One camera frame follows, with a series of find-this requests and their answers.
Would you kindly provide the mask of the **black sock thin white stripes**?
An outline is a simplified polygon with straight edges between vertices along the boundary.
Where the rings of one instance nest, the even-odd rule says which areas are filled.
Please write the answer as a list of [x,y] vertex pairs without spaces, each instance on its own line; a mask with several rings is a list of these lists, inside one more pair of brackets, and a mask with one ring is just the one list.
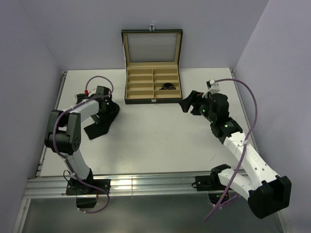
[[175,90],[176,87],[172,83],[164,83],[161,87],[160,90]]

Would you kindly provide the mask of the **plain black sock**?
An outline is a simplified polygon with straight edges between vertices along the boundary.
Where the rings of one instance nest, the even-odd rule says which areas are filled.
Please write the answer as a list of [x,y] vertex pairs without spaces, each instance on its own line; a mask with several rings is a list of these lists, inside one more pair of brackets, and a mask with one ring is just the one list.
[[[120,107],[117,104],[117,115],[119,113],[119,110]],[[84,128],[90,140],[108,133],[113,120],[99,120],[97,114],[92,115],[91,118],[93,119],[94,123]]]

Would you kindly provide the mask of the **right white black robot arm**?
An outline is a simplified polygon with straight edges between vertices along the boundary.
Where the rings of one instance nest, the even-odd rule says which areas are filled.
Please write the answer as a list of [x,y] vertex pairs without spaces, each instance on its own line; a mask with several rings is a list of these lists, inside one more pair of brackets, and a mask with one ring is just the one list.
[[279,176],[246,141],[240,125],[229,115],[227,96],[192,91],[179,102],[184,113],[203,116],[210,122],[213,135],[242,163],[248,177],[234,173],[227,164],[211,170],[208,176],[197,176],[197,191],[225,190],[226,186],[244,197],[252,213],[263,219],[289,206],[292,183]]

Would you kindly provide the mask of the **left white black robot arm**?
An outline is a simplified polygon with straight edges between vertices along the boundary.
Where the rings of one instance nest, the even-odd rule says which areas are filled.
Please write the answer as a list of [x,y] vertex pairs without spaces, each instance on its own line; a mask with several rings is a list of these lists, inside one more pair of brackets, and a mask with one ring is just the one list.
[[85,99],[64,111],[50,112],[44,144],[61,157],[69,170],[70,182],[84,194],[94,190],[95,182],[80,151],[81,124],[92,118],[94,123],[84,130],[90,140],[98,138],[108,133],[119,111],[119,105],[111,98],[99,97]]

